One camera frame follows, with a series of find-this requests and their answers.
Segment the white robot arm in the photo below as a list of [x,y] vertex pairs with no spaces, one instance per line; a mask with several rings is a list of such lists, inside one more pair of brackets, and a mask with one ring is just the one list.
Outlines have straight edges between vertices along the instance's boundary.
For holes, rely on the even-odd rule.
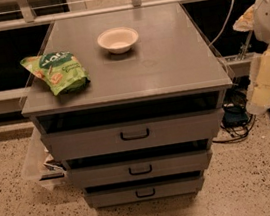
[[256,39],[268,47],[251,60],[246,110],[252,115],[261,115],[270,109],[270,0],[255,1],[245,14],[254,21]]

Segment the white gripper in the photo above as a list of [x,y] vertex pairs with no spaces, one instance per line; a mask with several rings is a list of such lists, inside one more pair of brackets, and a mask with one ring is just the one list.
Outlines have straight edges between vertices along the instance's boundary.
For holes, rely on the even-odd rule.
[[[235,21],[233,29],[238,32],[253,30],[253,14],[252,5]],[[270,48],[252,59],[249,81],[246,110],[252,115],[261,115],[270,109]]]

